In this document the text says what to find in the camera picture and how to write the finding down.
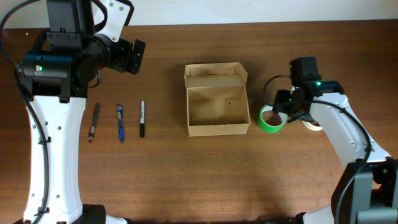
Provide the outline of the beige masking tape roll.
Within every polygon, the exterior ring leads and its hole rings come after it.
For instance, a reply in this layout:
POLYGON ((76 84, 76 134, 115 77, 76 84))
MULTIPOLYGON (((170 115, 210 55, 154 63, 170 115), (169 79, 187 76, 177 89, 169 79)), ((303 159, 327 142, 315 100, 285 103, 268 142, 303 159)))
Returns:
POLYGON ((313 124, 307 121, 302 121, 303 125, 311 131, 321 131, 323 128, 319 124, 313 124))

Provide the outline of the green tape roll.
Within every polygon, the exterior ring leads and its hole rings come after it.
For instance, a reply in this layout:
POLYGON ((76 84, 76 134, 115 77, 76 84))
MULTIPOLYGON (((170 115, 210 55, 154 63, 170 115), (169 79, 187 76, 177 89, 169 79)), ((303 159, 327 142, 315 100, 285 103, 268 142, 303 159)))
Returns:
POLYGON ((267 111, 272 111, 273 107, 269 106, 269 105, 264 105, 260 112, 259 115, 257 117, 257 124, 258 126, 266 133, 277 133, 278 131, 280 131, 285 124, 287 123, 288 120, 288 115, 285 113, 277 113, 277 115, 279 116, 279 118, 281 119, 281 123, 278 125, 271 125, 268 124, 262 117, 263 113, 267 112, 267 111))

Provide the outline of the black white marker pen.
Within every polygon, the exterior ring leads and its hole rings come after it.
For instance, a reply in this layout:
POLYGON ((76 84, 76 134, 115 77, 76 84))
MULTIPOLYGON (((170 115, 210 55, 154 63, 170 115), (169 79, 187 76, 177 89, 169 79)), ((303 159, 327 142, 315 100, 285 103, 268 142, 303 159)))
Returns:
POLYGON ((141 101, 141 109, 140 109, 140 137, 143 138, 145 136, 145 101, 141 101))

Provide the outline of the blue ballpoint pen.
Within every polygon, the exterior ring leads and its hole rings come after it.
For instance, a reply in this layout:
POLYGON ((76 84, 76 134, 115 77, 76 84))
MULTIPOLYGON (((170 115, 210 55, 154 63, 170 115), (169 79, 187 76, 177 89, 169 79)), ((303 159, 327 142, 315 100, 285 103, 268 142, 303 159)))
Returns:
POLYGON ((118 130, 119 130, 119 140, 121 143, 124 142, 124 128, 123 128, 123 109, 120 104, 117 104, 117 114, 118 114, 118 130))

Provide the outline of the black gel pen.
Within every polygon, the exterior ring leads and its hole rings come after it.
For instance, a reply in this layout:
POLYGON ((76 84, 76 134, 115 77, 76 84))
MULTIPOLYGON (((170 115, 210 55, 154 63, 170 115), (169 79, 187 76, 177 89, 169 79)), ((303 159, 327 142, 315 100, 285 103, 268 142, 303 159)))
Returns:
POLYGON ((98 122, 98 118, 99 118, 99 113, 100 113, 100 103, 97 103, 95 106, 95 110, 94 110, 94 114, 93 114, 93 121, 91 124, 91 128, 90 128, 90 132, 88 135, 88 140, 89 142, 92 142, 95 136, 95 128, 98 122))

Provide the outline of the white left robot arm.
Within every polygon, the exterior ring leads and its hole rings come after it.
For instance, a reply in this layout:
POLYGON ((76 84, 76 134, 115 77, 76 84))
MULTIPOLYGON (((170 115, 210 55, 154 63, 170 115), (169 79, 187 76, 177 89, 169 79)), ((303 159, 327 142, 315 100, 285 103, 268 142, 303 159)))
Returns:
POLYGON ((84 204, 78 186, 80 126, 100 70, 138 73, 145 43, 121 38, 130 1, 48 1, 49 28, 16 65, 29 114, 29 199, 22 223, 127 223, 103 205, 84 204))

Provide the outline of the brown cardboard box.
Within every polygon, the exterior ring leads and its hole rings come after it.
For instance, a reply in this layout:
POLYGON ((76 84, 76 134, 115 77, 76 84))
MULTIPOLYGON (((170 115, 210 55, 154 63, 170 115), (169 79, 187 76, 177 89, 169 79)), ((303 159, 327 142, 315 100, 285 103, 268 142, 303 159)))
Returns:
POLYGON ((247 78, 239 62, 186 65, 188 135, 246 134, 251 125, 247 78))

